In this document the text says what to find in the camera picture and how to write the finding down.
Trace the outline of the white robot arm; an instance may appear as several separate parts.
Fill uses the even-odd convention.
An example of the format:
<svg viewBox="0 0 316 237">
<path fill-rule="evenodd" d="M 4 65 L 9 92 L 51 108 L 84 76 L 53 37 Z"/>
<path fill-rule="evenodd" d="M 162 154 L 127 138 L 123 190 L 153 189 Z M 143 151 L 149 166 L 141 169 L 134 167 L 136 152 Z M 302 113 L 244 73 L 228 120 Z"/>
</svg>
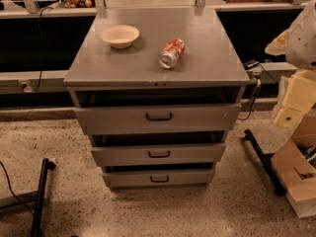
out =
<svg viewBox="0 0 316 237">
<path fill-rule="evenodd" d="M 296 68 L 286 79 L 274 120 L 283 128 L 296 127 L 316 104 L 316 0 L 311 0 L 290 27 L 267 45 L 265 53 L 284 54 L 286 62 Z"/>
</svg>

